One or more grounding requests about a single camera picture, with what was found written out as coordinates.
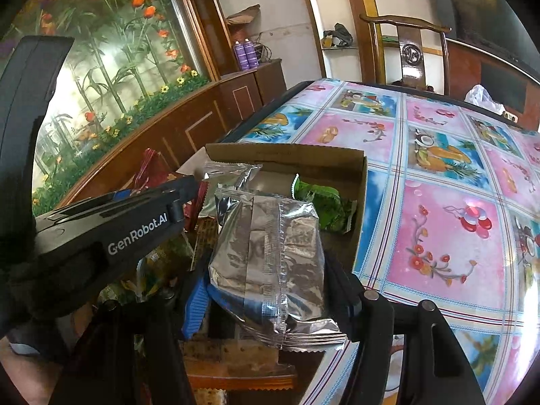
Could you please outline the person's left hand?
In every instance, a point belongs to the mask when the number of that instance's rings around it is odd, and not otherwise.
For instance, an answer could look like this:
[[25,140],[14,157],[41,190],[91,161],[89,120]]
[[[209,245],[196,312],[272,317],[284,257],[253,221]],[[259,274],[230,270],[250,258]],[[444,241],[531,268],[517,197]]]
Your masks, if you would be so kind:
[[1,364],[22,397],[29,404],[49,403],[58,382],[61,366],[44,360],[41,356],[19,356],[1,340]]

